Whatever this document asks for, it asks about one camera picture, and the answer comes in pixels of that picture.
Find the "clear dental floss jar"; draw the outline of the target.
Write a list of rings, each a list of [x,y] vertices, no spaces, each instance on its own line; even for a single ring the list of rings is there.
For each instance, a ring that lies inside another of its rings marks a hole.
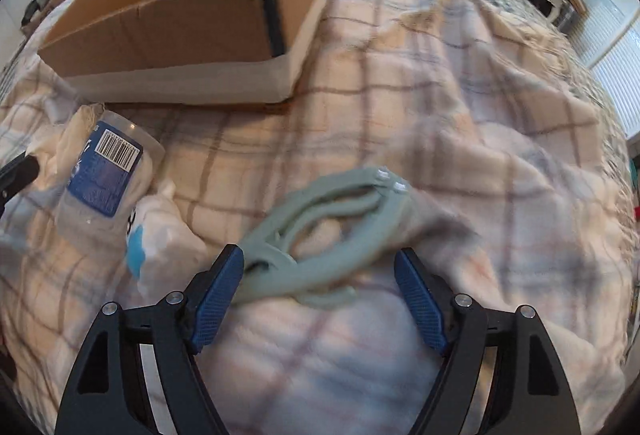
[[[82,255],[122,259],[129,216],[164,155],[144,128],[105,111],[78,153],[58,203],[58,233]]]

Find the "white cloud star toy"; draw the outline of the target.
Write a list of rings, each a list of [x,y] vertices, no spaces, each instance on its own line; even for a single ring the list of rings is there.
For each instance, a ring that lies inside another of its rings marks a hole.
[[[125,261],[142,305],[183,291],[208,259],[207,245],[186,225],[175,193],[174,182],[165,179],[129,215]]]

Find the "plaid blanket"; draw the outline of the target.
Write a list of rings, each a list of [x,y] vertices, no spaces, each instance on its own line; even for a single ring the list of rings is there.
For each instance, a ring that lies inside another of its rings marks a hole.
[[[401,203],[380,258],[315,299],[243,293],[198,357],[233,434],[405,434],[438,372],[393,276],[411,247],[483,306],[537,309],[582,431],[623,396],[634,229],[624,143],[548,25],[489,0],[330,0],[268,113],[127,106],[213,252],[337,173]]]

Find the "large open cardboard box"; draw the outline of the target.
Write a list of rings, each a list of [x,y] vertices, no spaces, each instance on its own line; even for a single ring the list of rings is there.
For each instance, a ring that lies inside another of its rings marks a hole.
[[[327,1],[74,0],[39,56],[92,102],[278,103]]]

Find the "checkered bed sheet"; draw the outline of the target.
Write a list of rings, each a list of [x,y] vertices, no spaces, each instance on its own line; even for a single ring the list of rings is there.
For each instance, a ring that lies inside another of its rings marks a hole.
[[[3,161],[78,95],[39,56],[70,4],[18,58]],[[163,143],[160,171],[213,244],[320,176],[373,165],[410,184],[415,233],[468,227],[526,247],[634,221],[612,100],[526,0],[328,0],[288,99],[118,105]]]

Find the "white sliding wardrobe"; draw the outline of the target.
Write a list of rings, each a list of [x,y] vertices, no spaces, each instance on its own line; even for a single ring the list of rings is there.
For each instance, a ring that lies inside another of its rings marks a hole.
[[[582,63],[610,96],[628,141],[639,137],[639,0],[583,0],[568,33]]]

